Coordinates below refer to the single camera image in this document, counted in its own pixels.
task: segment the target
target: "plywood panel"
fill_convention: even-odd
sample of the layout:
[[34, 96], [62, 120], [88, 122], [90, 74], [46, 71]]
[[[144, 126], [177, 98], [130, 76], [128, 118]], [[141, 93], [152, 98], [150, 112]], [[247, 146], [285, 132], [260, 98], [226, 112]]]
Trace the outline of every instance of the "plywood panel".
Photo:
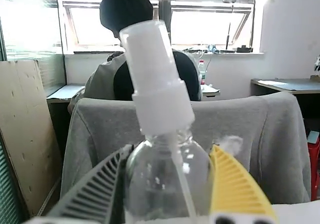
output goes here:
[[0, 127], [28, 211], [36, 215], [62, 170], [36, 61], [0, 62]]

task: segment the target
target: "red object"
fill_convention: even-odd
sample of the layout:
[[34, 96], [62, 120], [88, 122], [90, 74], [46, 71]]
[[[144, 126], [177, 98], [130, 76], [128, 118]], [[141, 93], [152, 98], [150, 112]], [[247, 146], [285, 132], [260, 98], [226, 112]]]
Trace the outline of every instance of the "red object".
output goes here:
[[315, 143], [308, 142], [308, 150], [311, 164], [311, 201], [315, 201], [317, 200], [317, 192], [320, 181], [318, 174], [318, 156], [320, 150], [319, 137], [316, 139]]

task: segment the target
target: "white spray nozzle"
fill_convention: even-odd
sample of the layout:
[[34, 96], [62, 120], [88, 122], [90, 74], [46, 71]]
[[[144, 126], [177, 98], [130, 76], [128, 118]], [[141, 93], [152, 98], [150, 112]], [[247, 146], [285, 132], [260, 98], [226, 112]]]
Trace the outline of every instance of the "white spray nozzle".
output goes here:
[[186, 85], [180, 80], [163, 21], [145, 21], [120, 32], [142, 133], [160, 135], [195, 119]]

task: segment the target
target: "clear plastic bottle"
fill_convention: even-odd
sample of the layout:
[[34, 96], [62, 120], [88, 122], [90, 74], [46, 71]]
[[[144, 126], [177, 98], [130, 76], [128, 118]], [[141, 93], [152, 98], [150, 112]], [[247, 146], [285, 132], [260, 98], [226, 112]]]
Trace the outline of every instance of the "clear plastic bottle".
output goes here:
[[[178, 154], [197, 216], [209, 214], [213, 189], [212, 164], [189, 129], [178, 137]], [[125, 221], [189, 217], [167, 135], [146, 137], [128, 159], [125, 175]]]
[[199, 72], [200, 72], [200, 78], [201, 78], [201, 84], [205, 84], [206, 83], [206, 66], [205, 66], [205, 61], [203, 59], [200, 59], [199, 61]]
[[209, 214], [213, 168], [193, 140], [195, 120], [186, 84], [180, 80], [163, 21], [146, 21], [120, 32], [137, 118], [145, 141], [128, 158], [125, 222]]

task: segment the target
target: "person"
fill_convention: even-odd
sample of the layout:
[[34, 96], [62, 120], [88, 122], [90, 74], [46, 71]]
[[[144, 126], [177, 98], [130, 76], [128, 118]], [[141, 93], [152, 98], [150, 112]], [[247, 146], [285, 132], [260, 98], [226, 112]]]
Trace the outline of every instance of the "person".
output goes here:
[[[135, 23], [153, 19], [153, 6], [149, 0], [102, 0], [100, 3], [101, 24], [111, 30], [115, 38], [119, 32]], [[180, 51], [173, 51], [179, 76], [185, 81], [191, 101], [201, 101], [202, 92], [199, 71], [193, 57]], [[86, 82], [80, 97], [111, 100], [132, 100], [132, 85], [126, 58], [122, 52], [108, 57], [99, 65]]]

